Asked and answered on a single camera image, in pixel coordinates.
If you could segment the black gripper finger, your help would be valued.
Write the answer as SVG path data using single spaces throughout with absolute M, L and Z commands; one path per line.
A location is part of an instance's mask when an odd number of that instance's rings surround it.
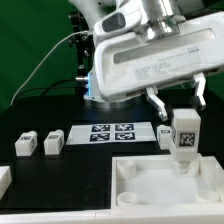
M 158 90 L 156 87 L 148 87 L 146 89 L 146 99 L 147 101 L 158 111 L 158 115 L 162 121 L 168 120 L 167 111 L 165 104 L 157 96 Z
M 203 73 L 198 73 L 193 76 L 192 87 L 195 89 L 193 100 L 195 105 L 200 110 L 204 110 L 206 107 L 206 102 L 203 96 L 205 85 L 206 85 L 206 78 Z

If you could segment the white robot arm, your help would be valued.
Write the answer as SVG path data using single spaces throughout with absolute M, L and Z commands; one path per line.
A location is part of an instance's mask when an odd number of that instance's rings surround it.
M 84 99 L 111 108 L 144 94 L 168 118 L 160 89 L 191 81 L 195 101 L 206 77 L 224 67 L 224 12 L 199 16 L 202 0 L 69 0 L 93 35 Z

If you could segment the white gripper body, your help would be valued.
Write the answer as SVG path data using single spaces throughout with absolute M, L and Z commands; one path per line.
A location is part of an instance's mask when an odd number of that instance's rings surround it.
M 224 66 L 224 12 L 147 25 L 137 6 L 122 6 L 93 30 L 94 68 L 102 99 L 117 101 Z

